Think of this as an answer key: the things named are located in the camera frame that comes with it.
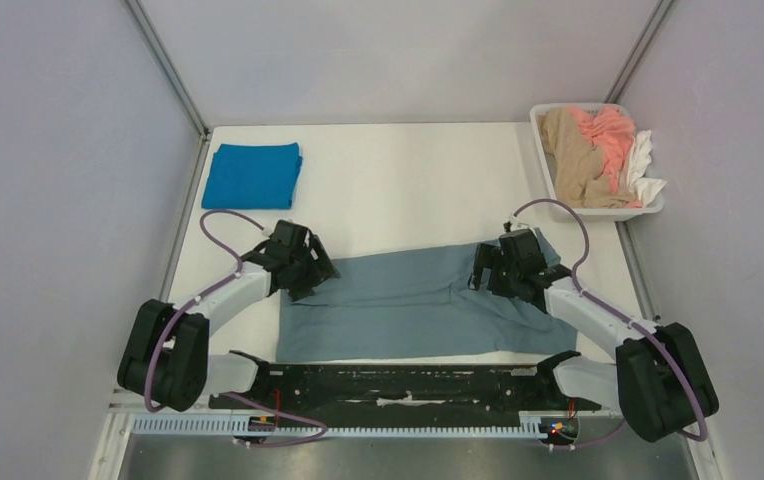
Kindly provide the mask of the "grey-blue t shirt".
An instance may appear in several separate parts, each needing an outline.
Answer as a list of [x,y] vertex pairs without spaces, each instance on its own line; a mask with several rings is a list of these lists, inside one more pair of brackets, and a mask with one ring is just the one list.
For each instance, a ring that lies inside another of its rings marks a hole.
[[572,350],[577,331],[518,298],[471,290],[474,243],[337,259],[340,275],[283,296],[282,363]]

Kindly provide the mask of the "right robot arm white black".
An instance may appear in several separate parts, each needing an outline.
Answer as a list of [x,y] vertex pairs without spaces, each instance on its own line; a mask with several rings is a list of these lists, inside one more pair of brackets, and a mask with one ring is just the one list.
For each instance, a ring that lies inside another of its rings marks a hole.
[[[478,244],[468,287],[527,302],[608,353],[607,363],[577,351],[539,362],[535,392],[543,405],[593,402],[620,414],[647,442],[673,433],[706,439],[706,420],[719,411],[720,402],[696,340],[684,325],[661,326],[632,317],[598,297],[575,267],[548,264],[535,231],[528,228],[506,232],[495,245]],[[692,434],[691,425],[697,427]]]

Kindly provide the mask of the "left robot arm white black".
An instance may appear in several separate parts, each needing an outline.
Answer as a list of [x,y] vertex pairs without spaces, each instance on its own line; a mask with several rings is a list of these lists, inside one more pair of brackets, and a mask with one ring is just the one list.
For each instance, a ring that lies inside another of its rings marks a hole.
[[203,395],[231,392],[248,408],[265,405],[265,361],[243,353],[212,354],[211,336],[246,308],[283,292],[292,300],[339,277],[319,236],[280,220],[252,250],[233,252],[233,268],[188,300],[144,302],[117,372],[119,387],[141,395],[150,411],[183,412]]

